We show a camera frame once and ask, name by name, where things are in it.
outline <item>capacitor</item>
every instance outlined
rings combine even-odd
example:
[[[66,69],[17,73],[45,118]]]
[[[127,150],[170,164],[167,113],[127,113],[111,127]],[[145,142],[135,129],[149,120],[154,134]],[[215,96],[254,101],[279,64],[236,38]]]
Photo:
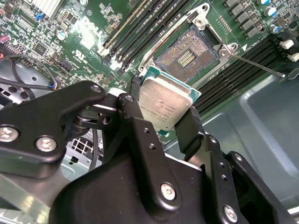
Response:
[[[256,2],[259,5],[267,5],[269,4],[270,0],[257,0]]]
[[[266,7],[266,8],[265,8],[263,14],[264,14],[265,16],[274,16],[274,15],[276,14],[276,11],[277,11],[277,10],[276,10],[275,7],[271,7],[271,6],[269,6],[269,7]]]
[[[4,34],[3,36],[0,36],[0,44],[5,44],[10,41],[10,35]]]
[[[269,27],[269,31],[273,34],[278,34],[280,32],[280,27],[272,24],[270,27]]]
[[[57,33],[57,38],[60,41],[64,41],[67,38],[68,34],[65,31],[60,31]]]

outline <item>electronic component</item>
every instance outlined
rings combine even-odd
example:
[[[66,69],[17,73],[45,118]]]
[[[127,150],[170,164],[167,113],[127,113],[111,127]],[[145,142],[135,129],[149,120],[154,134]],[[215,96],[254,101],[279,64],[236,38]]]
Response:
[[[218,53],[194,25],[187,29],[155,60],[155,63],[180,81],[187,82],[219,59]]]
[[[230,11],[233,16],[237,16],[240,12],[243,11],[243,6],[241,4],[236,4]]]
[[[57,33],[57,38],[60,41],[64,41],[67,37],[68,37],[68,34],[65,31],[60,31]]]
[[[245,23],[243,23],[242,25],[241,25],[241,28],[243,29],[243,30],[248,30],[250,27],[252,27],[253,26],[253,21],[252,20],[248,20],[248,21],[246,21]]]
[[[47,51],[47,48],[41,43],[37,43],[36,47],[33,50],[40,55],[44,55],[44,53],[46,53]]]
[[[279,19],[276,20],[276,24],[278,26],[283,26],[285,24],[285,19],[283,17],[280,17]]]
[[[284,42],[280,42],[280,45],[283,49],[289,49],[294,45],[294,41],[293,40],[287,40]]]
[[[73,69],[73,66],[71,63],[69,63],[68,61],[66,61],[65,59],[61,58],[59,60],[58,66],[60,69],[70,72]]]
[[[265,8],[265,10],[263,11],[263,14],[265,16],[274,16],[276,14],[276,8],[275,7],[271,7],[271,6],[268,6]]]
[[[14,11],[14,6],[13,6],[12,4],[10,4],[10,3],[7,3],[7,4],[5,4],[5,6],[4,6],[3,9],[4,9],[4,11],[6,11],[7,13],[12,14],[13,11]]]
[[[245,20],[248,19],[248,14],[246,12],[243,12],[241,15],[239,15],[236,20],[238,23],[243,23]]]
[[[256,2],[259,5],[267,5],[270,3],[270,0],[257,0]]]
[[[291,29],[296,28],[296,26],[297,26],[296,21],[293,21],[293,22],[291,22],[291,23],[289,24],[289,27],[290,27]]]
[[[60,26],[59,26],[59,28],[61,28],[61,29],[64,30],[64,31],[66,31],[68,27],[69,27],[69,26],[68,26],[66,23],[64,23],[64,22],[62,22],[62,23],[60,24]]]
[[[78,19],[74,16],[71,20],[71,24],[75,24],[78,21]]]
[[[141,81],[139,105],[145,120],[170,131],[200,95],[169,74],[150,67]]]
[[[292,61],[292,62],[297,62],[299,60],[299,53],[293,54],[293,55],[289,55],[288,58]]]
[[[2,36],[0,36],[0,44],[5,44],[7,42],[9,42],[11,39],[10,35],[8,34],[4,34]]]
[[[272,33],[272,34],[278,34],[280,32],[280,28],[278,26],[275,26],[274,24],[272,24],[270,27],[269,27],[269,31]]]
[[[53,19],[54,16],[59,11],[60,7],[63,5],[65,0],[23,0],[24,2],[31,5],[37,11],[43,12],[50,19]]]
[[[256,27],[253,27],[251,30],[247,31],[245,35],[250,38],[256,35],[257,33],[259,33],[258,29]]]
[[[227,0],[224,2],[224,4],[228,7],[231,8],[235,3],[237,3],[238,0]]]

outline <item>microchip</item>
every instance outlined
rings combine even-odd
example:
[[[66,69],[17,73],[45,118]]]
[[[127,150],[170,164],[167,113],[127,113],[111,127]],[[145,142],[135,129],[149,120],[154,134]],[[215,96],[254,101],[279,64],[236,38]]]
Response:
[[[245,12],[246,12],[246,13],[248,13],[248,12],[251,11],[251,10],[252,10],[252,6],[247,6],[247,7],[245,8]]]
[[[115,23],[114,19],[111,19],[111,20],[109,21],[109,25],[113,25],[114,23]]]
[[[285,18],[286,18],[286,19],[289,18],[290,15],[291,15],[290,13],[285,14]]]
[[[71,24],[75,24],[77,22],[77,20],[78,19],[76,17],[73,17],[72,20],[71,20]]]
[[[37,43],[36,47],[34,48],[34,51],[40,55],[44,55],[46,53],[47,48],[43,46],[41,43]]]
[[[290,27],[291,29],[294,29],[296,26],[297,26],[296,21],[293,21],[293,22],[291,22],[291,23],[289,24],[289,27]]]
[[[278,26],[282,26],[282,25],[284,25],[284,23],[285,23],[284,17],[280,17],[278,20],[276,20],[276,24]]]
[[[238,0],[227,0],[226,2],[224,2],[224,4],[228,7],[231,8],[235,3],[237,3]]]
[[[13,11],[14,11],[14,6],[10,3],[7,3],[5,6],[4,6],[4,11],[6,11],[7,13],[9,14],[12,14]]]
[[[66,31],[67,28],[69,27],[66,23],[61,23],[60,26],[59,26],[62,30]]]
[[[239,15],[236,20],[238,23],[243,23],[245,20],[248,19],[248,14],[246,12],[243,12],[241,15]]]
[[[233,9],[230,11],[230,13],[233,15],[233,16],[236,16],[238,15],[240,12],[243,11],[243,6],[241,4],[236,4]]]
[[[11,14],[10,13],[6,13],[6,17],[11,19]]]
[[[218,59],[204,31],[192,25],[158,56],[155,63],[178,80],[188,82]]]
[[[241,25],[241,28],[243,30],[248,30],[252,26],[253,26],[253,21],[252,20],[248,20],[243,25]]]
[[[246,33],[246,36],[250,38],[253,37],[255,34],[257,34],[258,32],[259,32],[258,29],[256,27],[253,27],[250,31]]]
[[[113,31],[113,27],[111,27],[110,25],[108,25],[106,28],[105,28],[105,31],[107,32],[107,33],[112,33],[112,31]]]
[[[70,13],[70,14],[67,15],[66,19],[67,19],[68,21],[71,21],[73,17],[74,17],[74,16]]]
[[[65,70],[67,72],[69,72],[73,69],[73,66],[71,65],[71,63],[69,63],[68,61],[66,61],[63,58],[60,59],[58,66],[59,66],[59,68],[61,68],[62,70]]]

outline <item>screw hole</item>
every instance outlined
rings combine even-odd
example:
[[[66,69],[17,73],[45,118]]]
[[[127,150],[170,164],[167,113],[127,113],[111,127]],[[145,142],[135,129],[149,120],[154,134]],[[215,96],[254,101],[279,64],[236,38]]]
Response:
[[[156,149],[156,146],[155,146],[153,143],[151,143],[151,144],[149,145],[149,148],[150,148],[151,150],[155,150],[155,149]]]
[[[129,95],[126,95],[125,98],[130,101],[130,102],[134,102],[134,99],[133,97],[129,96]]]
[[[228,180],[228,178],[225,176],[225,175],[221,175],[221,178],[224,180],[224,181],[227,181]]]
[[[97,85],[93,85],[92,87],[90,87],[93,91],[95,92],[101,92],[101,89],[97,86]]]
[[[108,116],[106,116],[106,117],[104,118],[104,120],[103,120],[103,124],[104,124],[104,125],[107,125],[107,124],[109,124],[110,122],[111,122],[111,118],[108,117]]]

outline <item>gray metal surface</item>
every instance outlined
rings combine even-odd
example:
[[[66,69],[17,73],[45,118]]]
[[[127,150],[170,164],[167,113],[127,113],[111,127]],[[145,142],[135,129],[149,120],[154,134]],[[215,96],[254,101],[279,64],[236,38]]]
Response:
[[[299,79],[269,76],[203,121],[242,154],[288,209],[299,205]]]

